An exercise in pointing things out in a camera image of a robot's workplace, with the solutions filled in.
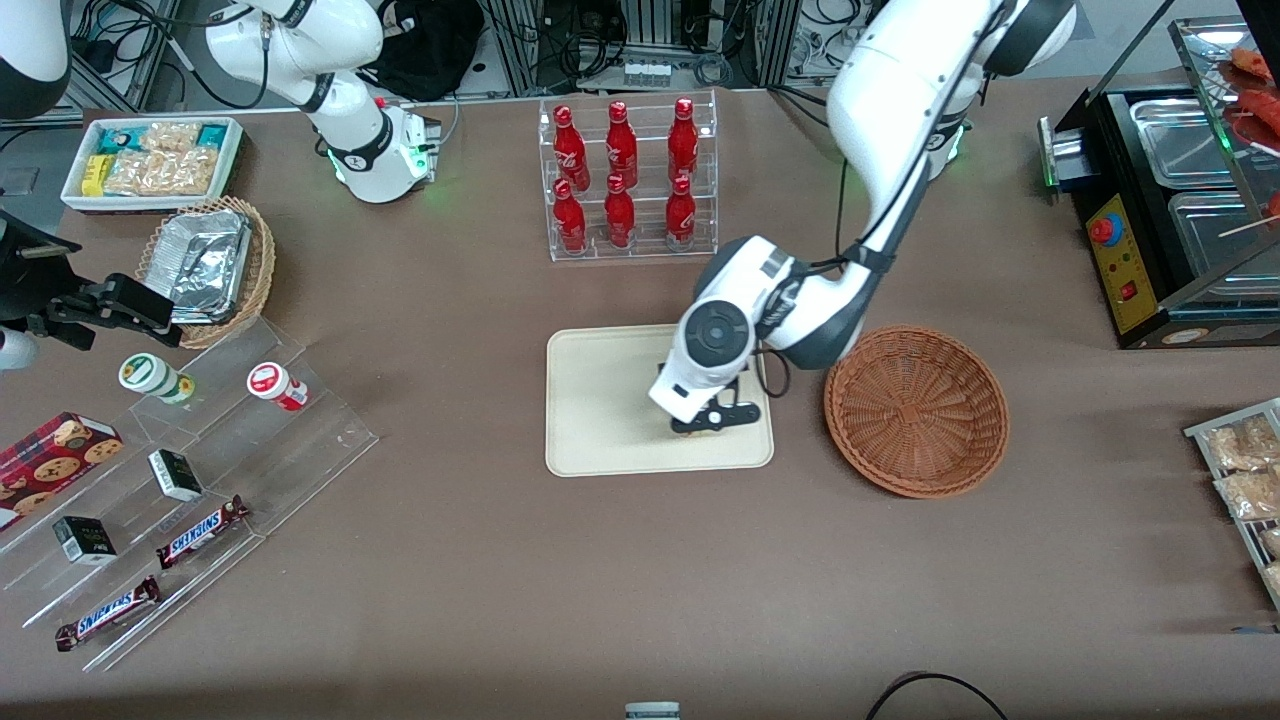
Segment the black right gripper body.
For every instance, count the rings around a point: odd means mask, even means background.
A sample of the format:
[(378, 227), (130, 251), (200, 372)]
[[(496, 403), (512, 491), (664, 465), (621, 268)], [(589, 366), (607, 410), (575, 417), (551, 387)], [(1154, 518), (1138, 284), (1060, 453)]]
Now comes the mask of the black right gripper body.
[(79, 243), (58, 238), (10, 213), (1, 211), (1, 323), (26, 327), (32, 314), (84, 283), (72, 269), (69, 255)]

